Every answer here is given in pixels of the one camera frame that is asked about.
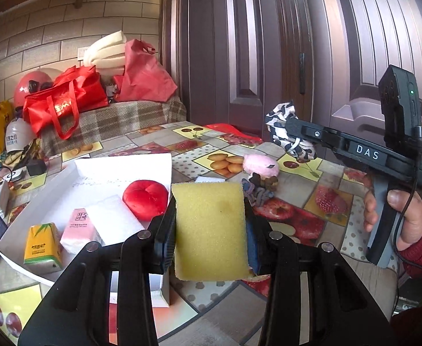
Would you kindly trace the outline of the person right hand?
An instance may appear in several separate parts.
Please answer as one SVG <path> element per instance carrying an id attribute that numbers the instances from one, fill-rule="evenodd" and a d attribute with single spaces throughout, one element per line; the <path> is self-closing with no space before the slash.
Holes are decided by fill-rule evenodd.
<path id="1" fill-rule="evenodd" d="M 422 199 L 418 193 L 414 193 L 408 208 L 404 211 L 409 198 L 409 193 L 399 190 L 391 190 L 387 195 L 388 204 L 404 215 L 404 223 L 396 242 L 398 251 L 404 251 L 422 238 Z M 364 217 L 365 230 L 372 232 L 379 219 L 376 212 L 376 199 L 372 191 L 365 195 Z"/>

